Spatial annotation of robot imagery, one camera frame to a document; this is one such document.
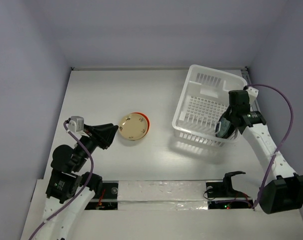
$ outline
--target perforated basket bottom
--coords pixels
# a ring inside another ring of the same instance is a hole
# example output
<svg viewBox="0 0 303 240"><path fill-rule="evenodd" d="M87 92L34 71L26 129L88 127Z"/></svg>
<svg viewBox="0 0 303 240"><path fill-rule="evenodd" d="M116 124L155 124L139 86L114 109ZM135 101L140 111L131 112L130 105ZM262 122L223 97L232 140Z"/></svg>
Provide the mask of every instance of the perforated basket bottom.
<svg viewBox="0 0 303 240"><path fill-rule="evenodd" d="M183 121L179 121L181 128L201 134L215 136L215 128L227 107L216 101L201 97L190 96Z"/></svg>

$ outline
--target screw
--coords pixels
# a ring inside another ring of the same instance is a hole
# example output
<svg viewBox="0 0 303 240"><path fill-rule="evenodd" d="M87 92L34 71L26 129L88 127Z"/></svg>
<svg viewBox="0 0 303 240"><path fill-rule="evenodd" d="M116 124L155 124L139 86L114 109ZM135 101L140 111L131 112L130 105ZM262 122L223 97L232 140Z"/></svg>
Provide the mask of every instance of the screw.
<svg viewBox="0 0 303 240"><path fill-rule="evenodd" d="M117 194L117 193L118 193L118 188L117 188L117 187L113 187L113 188L111 189L111 193L112 193L112 194Z"/></svg>

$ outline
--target gray wall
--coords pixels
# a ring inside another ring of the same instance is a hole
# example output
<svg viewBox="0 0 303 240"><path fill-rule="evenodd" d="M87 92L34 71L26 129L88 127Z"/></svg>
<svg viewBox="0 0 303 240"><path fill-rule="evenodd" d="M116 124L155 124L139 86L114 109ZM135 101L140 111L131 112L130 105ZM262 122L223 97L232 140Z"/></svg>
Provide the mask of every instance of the gray wall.
<svg viewBox="0 0 303 240"><path fill-rule="evenodd" d="M281 152L303 175L303 0L291 0L250 65L253 83L282 90L294 110L292 132ZM279 143L289 124L289 109L277 93L260 88L259 106Z"/></svg>
<svg viewBox="0 0 303 240"><path fill-rule="evenodd" d="M73 67L243 67L286 0L38 0Z"/></svg>
<svg viewBox="0 0 303 240"><path fill-rule="evenodd" d="M20 239L70 68L33 0L0 0L0 240Z"/></svg>

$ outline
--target plate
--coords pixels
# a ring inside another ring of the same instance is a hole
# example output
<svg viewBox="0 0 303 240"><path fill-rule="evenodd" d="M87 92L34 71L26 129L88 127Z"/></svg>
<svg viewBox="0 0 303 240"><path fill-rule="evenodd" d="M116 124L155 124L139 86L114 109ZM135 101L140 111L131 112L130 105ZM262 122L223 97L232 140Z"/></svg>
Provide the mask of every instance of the plate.
<svg viewBox="0 0 303 240"><path fill-rule="evenodd" d="M149 126L149 120L146 115L140 112L133 112L121 119L119 123L119 133L125 139L136 141L147 134Z"/></svg>

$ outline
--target white plastic basket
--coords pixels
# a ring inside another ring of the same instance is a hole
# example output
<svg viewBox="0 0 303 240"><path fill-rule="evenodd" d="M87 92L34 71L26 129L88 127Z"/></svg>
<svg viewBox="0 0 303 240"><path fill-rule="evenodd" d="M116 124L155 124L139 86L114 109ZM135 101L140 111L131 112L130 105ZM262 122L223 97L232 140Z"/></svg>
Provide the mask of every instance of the white plastic basket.
<svg viewBox="0 0 303 240"><path fill-rule="evenodd" d="M229 105L228 92L241 90L246 85L246 80L240 76L204 66L190 66L172 120L175 135L217 147L235 142L237 131L229 139L218 138L216 125Z"/></svg>

